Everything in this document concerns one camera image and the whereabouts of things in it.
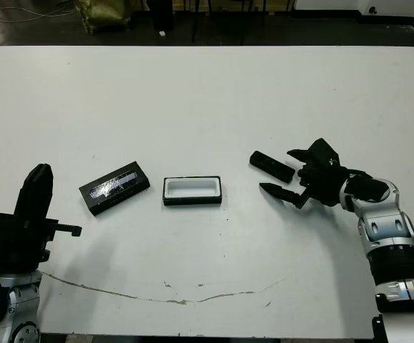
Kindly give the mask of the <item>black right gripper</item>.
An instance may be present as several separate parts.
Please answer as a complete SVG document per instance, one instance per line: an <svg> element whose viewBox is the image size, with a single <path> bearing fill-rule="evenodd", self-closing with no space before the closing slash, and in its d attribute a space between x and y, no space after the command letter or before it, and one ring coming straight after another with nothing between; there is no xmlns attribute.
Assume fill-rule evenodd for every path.
<svg viewBox="0 0 414 343"><path fill-rule="evenodd" d="M340 163L338 156L315 158L308 149L291 149L287 154L303 163L297 172L300 185L305 188L297 194L271 183L260 183L260 187L272 197L284 202L295 203L301 209L308 199L318 200L325 206L340 203L340 190L349 177L349 171Z"/></svg>

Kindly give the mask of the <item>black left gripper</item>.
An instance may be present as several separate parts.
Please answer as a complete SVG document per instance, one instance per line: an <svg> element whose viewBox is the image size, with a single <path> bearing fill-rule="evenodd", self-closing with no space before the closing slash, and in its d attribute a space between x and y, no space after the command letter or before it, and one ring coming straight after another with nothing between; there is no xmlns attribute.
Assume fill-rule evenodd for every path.
<svg viewBox="0 0 414 343"><path fill-rule="evenodd" d="M32 272L49 259L46 243L54 240L56 232L81 235L80 226L60 224L56 219L35 219L48 214L53 182L51 166L38 164L24 180L15 214L0 213L0 272Z"/></svg>

